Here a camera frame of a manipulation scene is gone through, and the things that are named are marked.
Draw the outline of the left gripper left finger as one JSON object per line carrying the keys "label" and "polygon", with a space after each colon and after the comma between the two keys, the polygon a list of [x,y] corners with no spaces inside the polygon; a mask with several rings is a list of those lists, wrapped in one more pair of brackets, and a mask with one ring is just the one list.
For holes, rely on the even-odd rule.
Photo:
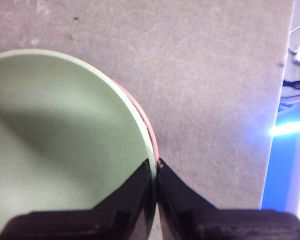
{"label": "left gripper left finger", "polygon": [[152,225],[152,173],[145,160],[91,209],[37,211],[10,219],[0,240],[145,240]]}

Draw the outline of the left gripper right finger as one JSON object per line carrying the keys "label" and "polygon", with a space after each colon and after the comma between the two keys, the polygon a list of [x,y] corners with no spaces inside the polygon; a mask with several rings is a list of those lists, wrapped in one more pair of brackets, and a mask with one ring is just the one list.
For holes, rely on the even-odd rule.
{"label": "left gripper right finger", "polygon": [[157,204],[165,240],[300,240],[300,220],[271,209],[220,209],[190,188],[163,160]]}

